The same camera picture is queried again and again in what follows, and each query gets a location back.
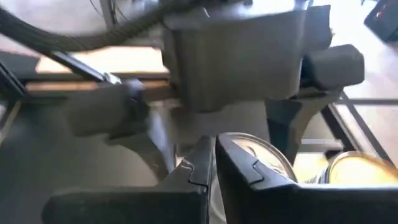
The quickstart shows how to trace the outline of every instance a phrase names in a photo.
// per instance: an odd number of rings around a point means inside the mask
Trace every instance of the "gold can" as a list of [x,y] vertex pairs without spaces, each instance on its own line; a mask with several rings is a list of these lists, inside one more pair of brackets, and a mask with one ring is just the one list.
[[[280,175],[297,181],[293,167],[286,157],[273,145],[261,138],[246,133],[227,133],[231,140],[250,155],[259,159],[267,167]],[[221,198],[220,184],[215,175],[211,184],[210,196],[210,223],[226,223],[223,199]]]
[[398,170],[390,162],[360,152],[336,156],[309,184],[398,184]]

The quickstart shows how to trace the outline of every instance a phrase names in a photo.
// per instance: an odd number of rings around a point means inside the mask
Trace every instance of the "gray plastic housing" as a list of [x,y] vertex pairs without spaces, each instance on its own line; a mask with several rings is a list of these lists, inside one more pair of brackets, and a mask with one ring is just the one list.
[[193,111],[288,98],[299,90],[303,55],[330,45],[329,13],[330,6],[257,0],[169,17],[163,62]]

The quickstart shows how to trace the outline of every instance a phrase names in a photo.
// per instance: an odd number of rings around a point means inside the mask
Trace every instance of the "machine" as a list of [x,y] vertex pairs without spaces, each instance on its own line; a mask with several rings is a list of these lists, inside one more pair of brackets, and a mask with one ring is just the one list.
[[[294,163],[310,119],[345,86],[364,80],[357,49],[329,47],[329,11],[293,0],[162,1],[104,34],[66,37],[1,9],[1,33],[100,83],[68,96],[72,133],[102,134],[107,145],[135,151],[159,181],[155,187],[62,191],[46,203],[43,222],[208,223],[215,172],[227,223],[397,220],[397,187],[300,185],[224,134],[264,139]],[[118,44],[159,21],[165,27],[163,63],[170,70],[161,85],[121,80],[63,53]],[[3,69],[9,99],[34,97]],[[341,140],[355,149],[348,138]]]

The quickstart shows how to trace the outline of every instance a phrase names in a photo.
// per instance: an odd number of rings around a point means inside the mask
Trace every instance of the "metal can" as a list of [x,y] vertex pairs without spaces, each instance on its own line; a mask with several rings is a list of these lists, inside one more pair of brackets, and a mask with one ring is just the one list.
[[[250,153],[252,156],[259,159],[267,167],[278,172],[286,178],[293,181],[297,181],[294,174],[292,165],[286,159],[286,157],[273,145],[262,140],[261,138],[252,136],[246,133],[227,133],[235,144],[240,146],[242,149]],[[211,185],[211,197],[210,197],[210,223],[226,223],[223,199],[221,197],[220,184],[218,182],[217,175],[213,179]]]
[[391,163],[360,152],[336,156],[308,184],[398,184],[398,170]]

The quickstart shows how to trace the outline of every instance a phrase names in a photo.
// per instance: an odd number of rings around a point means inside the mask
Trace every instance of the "floor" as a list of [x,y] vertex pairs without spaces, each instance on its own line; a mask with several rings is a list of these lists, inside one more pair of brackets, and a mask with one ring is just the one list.
[[[363,19],[374,7],[375,2],[367,0],[361,6],[359,0],[317,0],[315,4],[325,2],[330,2],[332,5],[331,27],[335,33],[332,44],[353,44],[364,54],[366,60],[366,80],[360,85],[346,88],[346,94],[351,99],[398,98],[398,91],[395,91],[398,85],[398,70],[396,69],[398,47],[382,43],[363,25]],[[101,15],[96,12],[89,0],[0,0],[0,3],[26,22],[51,31],[72,34],[106,28]],[[118,0],[117,3],[123,16],[133,15],[131,12],[133,6],[129,0]],[[100,9],[98,0],[93,0],[93,4]],[[118,15],[118,19],[123,20],[123,16]],[[0,49],[35,54],[5,37],[0,37]],[[347,109],[344,106],[340,106],[339,109],[353,129],[355,136],[363,140],[363,147],[372,152],[372,147],[365,140]],[[356,109],[392,161],[398,164],[397,140],[394,132],[398,121],[398,106],[358,105]]]

